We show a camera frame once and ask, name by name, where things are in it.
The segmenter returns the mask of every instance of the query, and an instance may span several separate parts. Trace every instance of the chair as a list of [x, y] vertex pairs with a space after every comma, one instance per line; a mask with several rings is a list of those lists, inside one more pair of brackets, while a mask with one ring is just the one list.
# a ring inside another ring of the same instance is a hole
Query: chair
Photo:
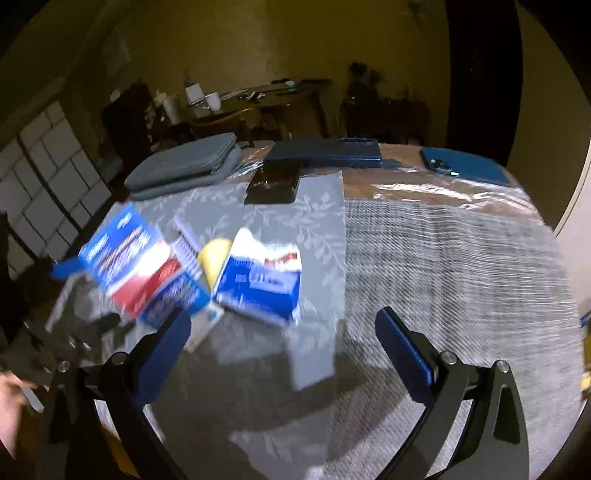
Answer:
[[239, 141], [246, 140], [250, 147], [254, 147], [252, 130], [260, 126], [261, 112], [258, 108], [245, 108], [237, 112], [192, 119], [189, 123], [198, 138], [234, 132]]

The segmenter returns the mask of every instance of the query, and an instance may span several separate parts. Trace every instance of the blue gripper pad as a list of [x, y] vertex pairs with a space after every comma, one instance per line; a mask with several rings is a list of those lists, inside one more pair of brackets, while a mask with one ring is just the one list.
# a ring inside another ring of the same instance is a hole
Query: blue gripper pad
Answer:
[[411, 339], [412, 332], [390, 307], [377, 313], [375, 334], [410, 397], [418, 403], [430, 403], [435, 374]]
[[129, 360], [137, 369], [132, 386], [132, 399], [137, 409], [156, 400], [190, 334], [189, 313], [175, 309], [157, 333], [144, 336], [129, 354]]

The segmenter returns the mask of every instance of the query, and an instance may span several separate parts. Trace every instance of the yellow wall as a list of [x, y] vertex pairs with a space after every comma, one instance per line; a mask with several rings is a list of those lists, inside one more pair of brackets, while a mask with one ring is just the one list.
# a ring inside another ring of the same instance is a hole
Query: yellow wall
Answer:
[[556, 227], [589, 148], [591, 106], [576, 76], [540, 23], [521, 6], [521, 110], [508, 170], [545, 222]]
[[323, 95], [323, 103], [336, 134], [336, 109], [346, 90], [347, 67], [358, 60], [384, 75], [381, 95], [400, 96], [405, 85], [411, 92], [416, 89], [431, 109], [427, 141], [443, 145], [449, 33], [443, 0], [425, 3], [424, 16], [415, 22], [406, 0], [140, 2], [118, 27], [132, 61], [108, 79], [100, 55], [92, 55], [72, 75], [63, 94], [69, 104], [64, 108], [84, 104], [79, 106], [88, 114], [85, 123], [92, 124], [96, 134], [77, 133], [83, 144], [87, 137], [93, 143], [102, 134], [100, 110], [111, 92], [137, 78], [153, 93], [171, 94], [182, 91], [185, 69], [206, 93], [264, 85], [282, 77], [328, 77], [335, 85]]

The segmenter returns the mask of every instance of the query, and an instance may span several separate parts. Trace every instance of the paper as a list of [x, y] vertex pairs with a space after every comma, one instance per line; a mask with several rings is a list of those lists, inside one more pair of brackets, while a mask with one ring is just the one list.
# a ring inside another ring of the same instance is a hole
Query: paper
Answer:
[[248, 89], [243, 89], [243, 90], [233, 90], [231, 92], [228, 93], [224, 93], [221, 97], [220, 100], [228, 100], [229, 98], [235, 97], [236, 95], [240, 95], [241, 93], [246, 92]]

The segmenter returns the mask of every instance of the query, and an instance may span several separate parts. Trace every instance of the blue phone case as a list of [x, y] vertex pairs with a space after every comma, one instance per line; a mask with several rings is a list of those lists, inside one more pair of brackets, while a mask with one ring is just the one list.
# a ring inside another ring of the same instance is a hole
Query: blue phone case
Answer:
[[511, 186], [501, 166], [490, 158], [434, 147], [423, 147], [421, 155], [427, 168], [443, 175]]

